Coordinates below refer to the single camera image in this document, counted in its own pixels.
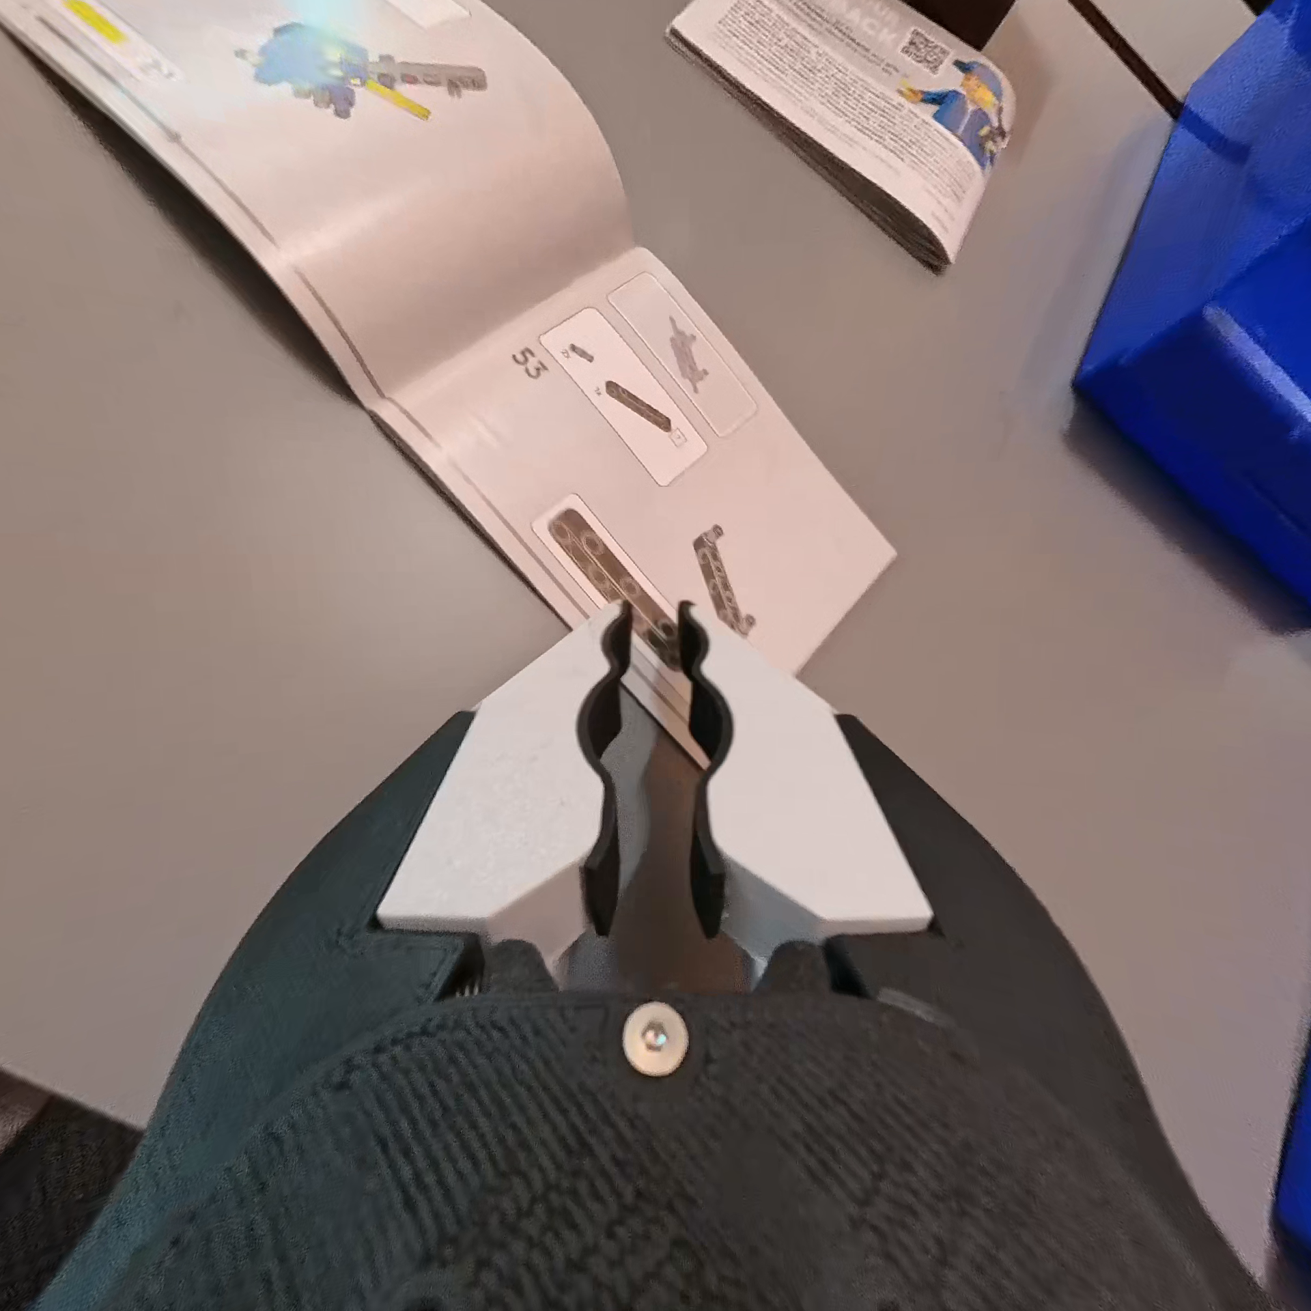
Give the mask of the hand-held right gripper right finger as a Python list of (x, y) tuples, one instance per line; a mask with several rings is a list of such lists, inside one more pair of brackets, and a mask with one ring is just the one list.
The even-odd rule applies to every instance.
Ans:
[(829, 701), (713, 611), (681, 602), (697, 780), (691, 890), (758, 982), (788, 942), (915, 934), (929, 901)]

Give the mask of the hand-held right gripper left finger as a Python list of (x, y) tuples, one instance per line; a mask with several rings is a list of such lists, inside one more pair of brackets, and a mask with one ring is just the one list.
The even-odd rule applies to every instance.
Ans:
[(550, 969), (586, 931), (610, 934), (622, 853), (603, 754), (622, 726), (632, 628), (632, 602), (610, 602), (477, 705), (381, 928), (523, 941)]

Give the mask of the toy set box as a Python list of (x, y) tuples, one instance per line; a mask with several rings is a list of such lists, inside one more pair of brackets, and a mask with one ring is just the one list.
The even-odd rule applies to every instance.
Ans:
[(912, 11), (972, 48), (985, 48), (1013, 11), (1013, 0), (912, 0)]

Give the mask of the blue plastic bin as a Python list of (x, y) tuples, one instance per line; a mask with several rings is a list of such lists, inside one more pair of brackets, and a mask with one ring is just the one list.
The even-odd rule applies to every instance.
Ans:
[(1192, 82), (1072, 385), (1308, 602), (1308, 2)]

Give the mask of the open instruction booklet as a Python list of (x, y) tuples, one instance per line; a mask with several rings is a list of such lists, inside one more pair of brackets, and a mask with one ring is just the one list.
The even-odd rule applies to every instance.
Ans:
[(245, 246), (357, 402), (697, 762), (681, 602), (799, 674), (894, 548), (632, 233), (603, 132), (483, 2), (3, 2)]

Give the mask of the thick printed leaflet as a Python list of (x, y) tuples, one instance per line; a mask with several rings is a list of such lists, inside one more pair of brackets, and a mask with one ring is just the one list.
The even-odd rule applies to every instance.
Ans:
[(1016, 117), (1003, 68), (906, 2), (690, 2), (667, 40), (929, 271)]

